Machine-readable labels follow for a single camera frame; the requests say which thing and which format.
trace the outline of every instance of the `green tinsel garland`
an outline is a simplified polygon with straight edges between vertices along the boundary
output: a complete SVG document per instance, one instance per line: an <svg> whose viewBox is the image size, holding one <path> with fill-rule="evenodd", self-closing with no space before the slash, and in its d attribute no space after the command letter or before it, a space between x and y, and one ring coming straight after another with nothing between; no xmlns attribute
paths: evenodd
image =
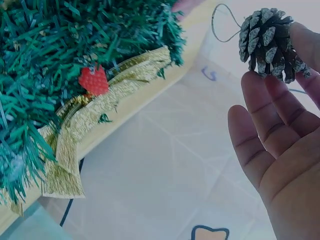
<svg viewBox="0 0 320 240"><path fill-rule="evenodd" d="M55 110L85 92L81 68L98 63L108 70L162 46L183 63L175 2L21 0L0 8L0 190L17 202L17 194L26 197L27 172L34 180L45 172L40 155L55 160L37 129L59 131Z"/></svg>

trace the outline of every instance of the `artificial christmas wreath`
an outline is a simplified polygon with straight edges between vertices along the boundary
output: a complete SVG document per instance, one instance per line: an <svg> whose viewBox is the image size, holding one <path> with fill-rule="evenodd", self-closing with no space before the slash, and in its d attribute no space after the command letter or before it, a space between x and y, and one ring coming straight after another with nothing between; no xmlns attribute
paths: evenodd
<svg viewBox="0 0 320 240"><path fill-rule="evenodd" d="M121 98L183 64L175 2L2 3L0 203L21 214L25 188L39 182L47 196L83 194L77 142Z"/></svg>

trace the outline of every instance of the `finger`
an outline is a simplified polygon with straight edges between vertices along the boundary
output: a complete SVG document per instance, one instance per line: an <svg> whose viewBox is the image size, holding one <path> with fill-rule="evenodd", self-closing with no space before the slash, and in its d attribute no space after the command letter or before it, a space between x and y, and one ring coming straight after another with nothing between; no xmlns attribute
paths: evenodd
<svg viewBox="0 0 320 240"><path fill-rule="evenodd" d="M245 104L265 148L278 157L300 139L299 135L284 124L264 81L255 72L247 72L241 80Z"/></svg>
<svg viewBox="0 0 320 240"><path fill-rule="evenodd" d="M239 163L252 185L259 190L260 182L274 157L262 145L248 111L239 105L230 108L228 127Z"/></svg>
<svg viewBox="0 0 320 240"><path fill-rule="evenodd" d="M295 22L290 27L290 38L298 56L311 68L320 71L320 34Z"/></svg>
<svg viewBox="0 0 320 240"><path fill-rule="evenodd" d="M312 101L320 109L320 75L311 69L311 77L304 78L301 72L296 74L296 80L303 90L310 96Z"/></svg>
<svg viewBox="0 0 320 240"><path fill-rule="evenodd" d="M265 86L283 122L300 137L320 127L320 119L304 108L284 82L271 76L265 79Z"/></svg>

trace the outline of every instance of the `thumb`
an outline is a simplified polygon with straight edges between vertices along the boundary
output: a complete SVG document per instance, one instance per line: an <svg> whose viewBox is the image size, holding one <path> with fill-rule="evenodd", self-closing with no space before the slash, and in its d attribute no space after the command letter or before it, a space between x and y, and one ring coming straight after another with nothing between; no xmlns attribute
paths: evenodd
<svg viewBox="0 0 320 240"><path fill-rule="evenodd" d="M295 22L290 27L290 38L298 56L309 67L320 72L320 34Z"/></svg>

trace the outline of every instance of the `black cable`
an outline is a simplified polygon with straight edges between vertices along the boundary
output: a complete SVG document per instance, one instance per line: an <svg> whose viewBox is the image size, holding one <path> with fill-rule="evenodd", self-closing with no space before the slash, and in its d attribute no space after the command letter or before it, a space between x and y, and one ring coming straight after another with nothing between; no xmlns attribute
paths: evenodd
<svg viewBox="0 0 320 240"><path fill-rule="evenodd" d="M83 166L83 164L84 164L84 160L85 160L84 158L81 159L80 164L79 164L79 172L80 172L80 173L81 173L82 166ZM64 223L65 223L65 221L66 221L66 219L67 219L69 210L70 210L71 205L72 205L73 202L74 202L73 199L70 199L70 200L69 200L68 206L66 207L65 212L64 212L64 214L63 214L63 217L62 217L62 219L61 219L60 227L63 227L63 225L64 225Z"/></svg>

